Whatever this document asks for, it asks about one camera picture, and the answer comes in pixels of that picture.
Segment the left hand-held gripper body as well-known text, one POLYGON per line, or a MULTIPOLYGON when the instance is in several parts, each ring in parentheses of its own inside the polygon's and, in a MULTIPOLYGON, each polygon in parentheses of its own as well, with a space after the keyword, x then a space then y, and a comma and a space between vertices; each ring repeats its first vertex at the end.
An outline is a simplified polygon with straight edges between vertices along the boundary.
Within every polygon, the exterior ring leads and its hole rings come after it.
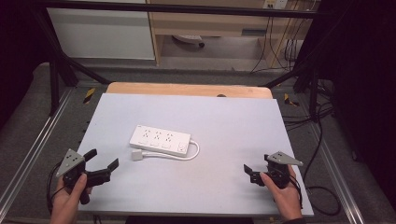
POLYGON ((64 186, 68 189, 74 188, 82 174, 87 175, 86 188, 100 186, 110 181, 111 172, 107 168, 92 172, 87 171, 87 161, 84 160, 84 155, 80 155, 76 151, 69 149, 61 162, 56 176, 63 177, 64 186))

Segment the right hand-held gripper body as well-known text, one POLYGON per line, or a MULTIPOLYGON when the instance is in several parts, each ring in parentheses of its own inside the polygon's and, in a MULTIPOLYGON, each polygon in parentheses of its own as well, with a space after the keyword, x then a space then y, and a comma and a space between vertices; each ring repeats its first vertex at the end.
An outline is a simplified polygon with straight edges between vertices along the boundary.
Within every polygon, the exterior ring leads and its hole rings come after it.
POLYGON ((284 189, 289 183, 296 184, 297 180, 292 179, 289 166, 303 166, 304 163, 302 161, 298 161, 281 151, 269 155, 268 159, 266 174, 280 189, 284 189))

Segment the white power strip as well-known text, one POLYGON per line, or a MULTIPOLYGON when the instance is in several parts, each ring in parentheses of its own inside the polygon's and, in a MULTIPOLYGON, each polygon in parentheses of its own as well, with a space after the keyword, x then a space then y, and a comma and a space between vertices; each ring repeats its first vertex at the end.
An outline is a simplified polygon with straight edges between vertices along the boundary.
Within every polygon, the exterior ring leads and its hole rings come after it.
POLYGON ((191 136, 149 126, 137 125, 130 139, 133 148, 186 157, 191 136))

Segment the person's right hand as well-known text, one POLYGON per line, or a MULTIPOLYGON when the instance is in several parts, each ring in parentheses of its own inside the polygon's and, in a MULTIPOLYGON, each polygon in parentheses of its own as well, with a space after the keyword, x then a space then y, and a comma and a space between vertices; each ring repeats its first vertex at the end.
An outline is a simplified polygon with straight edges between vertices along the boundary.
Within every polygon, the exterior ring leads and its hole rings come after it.
POLYGON ((300 194, 297 188, 289 182, 285 188, 280 189, 267 174, 260 173, 260 176, 264 185, 273 195, 283 224, 304 224, 300 194))

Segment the person's left hand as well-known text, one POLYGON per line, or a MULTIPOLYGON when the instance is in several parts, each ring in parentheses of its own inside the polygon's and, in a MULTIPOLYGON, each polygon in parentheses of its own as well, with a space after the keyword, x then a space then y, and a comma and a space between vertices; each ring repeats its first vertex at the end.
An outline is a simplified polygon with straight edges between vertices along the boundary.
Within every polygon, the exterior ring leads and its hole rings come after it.
POLYGON ((79 198, 86 189, 87 175, 82 174, 73 189, 67 189, 60 177, 57 183, 57 193, 53 198, 53 208, 49 224, 76 224, 78 219, 79 198))

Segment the yellow black tape marker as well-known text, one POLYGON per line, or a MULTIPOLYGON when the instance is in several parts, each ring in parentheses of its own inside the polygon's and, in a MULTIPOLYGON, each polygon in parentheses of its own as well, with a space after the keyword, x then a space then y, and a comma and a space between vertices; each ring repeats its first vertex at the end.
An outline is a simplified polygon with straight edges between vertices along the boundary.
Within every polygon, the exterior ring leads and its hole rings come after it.
POLYGON ((88 103, 90 102, 90 100, 91 100, 91 98, 92 98, 94 92, 95 92, 95 88, 90 88, 90 89, 87 91, 87 93, 86 93, 86 95, 85 95, 85 97, 84 97, 84 100, 83 100, 83 104, 88 104, 88 103))
POLYGON ((300 106, 298 102, 292 101, 287 93, 284 93, 284 103, 286 105, 300 106))

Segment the wooden table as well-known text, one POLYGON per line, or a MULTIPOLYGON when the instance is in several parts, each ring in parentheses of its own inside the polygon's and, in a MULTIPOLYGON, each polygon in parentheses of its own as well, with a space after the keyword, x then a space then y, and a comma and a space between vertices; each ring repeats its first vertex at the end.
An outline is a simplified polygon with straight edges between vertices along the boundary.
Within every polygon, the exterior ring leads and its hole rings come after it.
POLYGON ((173 83, 113 82, 108 85, 107 93, 192 95, 272 99, 268 88, 238 85, 197 85, 173 83))

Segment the black curtain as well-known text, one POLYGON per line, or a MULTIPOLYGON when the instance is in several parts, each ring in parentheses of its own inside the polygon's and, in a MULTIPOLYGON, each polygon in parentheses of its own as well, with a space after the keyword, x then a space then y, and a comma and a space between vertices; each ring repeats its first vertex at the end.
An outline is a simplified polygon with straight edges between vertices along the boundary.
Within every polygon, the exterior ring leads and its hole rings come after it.
POLYGON ((30 0, 0 0, 0 130, 48 60, 30 0))
POLYGON ((396 0, 321 0, 330 16, 314 21, 308 40, 332 28, 320 75, 358 158, 396 210, 396 0))

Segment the white cabinet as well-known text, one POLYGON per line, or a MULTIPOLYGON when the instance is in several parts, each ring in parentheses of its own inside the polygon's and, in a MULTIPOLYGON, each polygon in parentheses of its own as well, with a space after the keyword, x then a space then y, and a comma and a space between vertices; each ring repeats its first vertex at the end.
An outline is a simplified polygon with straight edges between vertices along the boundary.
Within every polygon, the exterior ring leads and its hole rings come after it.
POLYGON ((60 8, 48 12, 61 47, 70 57, 155 58, 146 13, 60 8))

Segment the grey chair base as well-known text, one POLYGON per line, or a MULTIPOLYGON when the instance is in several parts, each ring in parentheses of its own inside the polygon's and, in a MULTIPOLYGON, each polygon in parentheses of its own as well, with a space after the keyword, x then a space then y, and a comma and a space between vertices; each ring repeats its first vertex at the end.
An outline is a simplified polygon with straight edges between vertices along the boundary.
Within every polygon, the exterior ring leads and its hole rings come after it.
POLYGON ((203 39, 199 35, 174 35, 174 38, 184 43, 196 44, 200 48, 205 46, 203 39))

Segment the light wooden desk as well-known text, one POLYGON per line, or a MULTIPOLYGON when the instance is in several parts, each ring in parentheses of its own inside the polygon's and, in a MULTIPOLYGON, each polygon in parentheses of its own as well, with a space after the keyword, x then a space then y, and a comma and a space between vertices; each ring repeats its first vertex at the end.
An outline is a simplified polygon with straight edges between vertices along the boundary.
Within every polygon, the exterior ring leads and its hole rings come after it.
MULTIPOLYGON (((149 4, 210 7, 264 8, 264 0, 147 0, 149 4)), ((288 0, 285 10, 316 11, 320 0, 288 0)), ((151 31, 160 35, 248 36, 257 37, 264 59, 271 68, 280 65, 281 50, 288 40, 303 40, 309 19, 267 18, 208 14, 148 14, 151 31)))

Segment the aluminium floor rail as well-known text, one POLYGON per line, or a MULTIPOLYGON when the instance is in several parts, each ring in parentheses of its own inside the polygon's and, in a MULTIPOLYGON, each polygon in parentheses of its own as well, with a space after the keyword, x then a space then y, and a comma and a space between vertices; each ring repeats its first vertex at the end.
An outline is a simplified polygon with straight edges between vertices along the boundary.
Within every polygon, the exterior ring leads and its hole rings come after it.
POLYGON ((317 142, 317 154, 320 156, 322 164, 324 165, 327 177, 329 177, 332 182, 333 190, 338 198, 342 210, 346 214, 348 222, 350 224, 364 224, 365 220, 362 216, 361 210, 349 189, 347 180, 344 178, 339 165, 330 151, 319 123, 311 123, 309 127, 317 142))
POLYGON ((71 95, 74 93, 74 88, 66 88, 59 101, 58 108, 49 116, 45 125, 41 129, 39 135, 33 142, 29 151, 23 158, 21 165, 17 172, 12 177, 10 183, 7 185, 5 192, 0 197, 0 223, 6 218, 7 212, 17 197, 21 187, 26 180, 27 176, 32 170, 38 156, 40 155, 43 147, 46 145, 54 127, 58 123, 64 109, 66 108, 71 95))

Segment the white wall outlet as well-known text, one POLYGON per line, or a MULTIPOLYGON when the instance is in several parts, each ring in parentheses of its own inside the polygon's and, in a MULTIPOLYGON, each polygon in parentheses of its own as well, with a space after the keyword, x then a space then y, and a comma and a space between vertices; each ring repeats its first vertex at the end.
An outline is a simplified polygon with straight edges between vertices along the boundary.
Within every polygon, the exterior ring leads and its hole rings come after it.
POLYGON ((264 0, 263 7, 269 9, 284 9, 288 0, 264 0))

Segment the black metal frame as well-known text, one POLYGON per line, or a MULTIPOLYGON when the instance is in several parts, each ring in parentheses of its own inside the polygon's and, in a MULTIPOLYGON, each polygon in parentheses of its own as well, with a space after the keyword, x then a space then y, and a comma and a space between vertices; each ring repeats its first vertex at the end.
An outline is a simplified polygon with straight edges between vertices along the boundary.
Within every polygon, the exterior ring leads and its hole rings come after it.
POLYGON ((40 27, 45 39, 45 46, 48 48, 50 65, 50 85, 51 85, 51 111, 52 116, 59 106, 58 76, 64 80, 67 86, 76 86, 78 79, 72 68, 76 68, 88 77, 101 84, 108 85, 110 80, 100 77, 82 64, 67 56, 56 37, 55 31, 51 28, 51 23, 46 22, 44 14, 47 8, 62 9, 88 9, 107 11, 132 11, 132 12, 155 12, 155 13, 178 13, 178 14, 208 14, 227 16, 250 16, 267 18, 297 18, 297 19, 322 19, 328 13, 317 11, 297 11, 285 9, 255 9, 247 7, 210 7, 192 5, 165 5, 165 4, 139 4, 139 3, 117 3, 117 2, 94 2, 94 1, 70 1, 70 0, 34 0, 29 9, 36 23, 40 27))

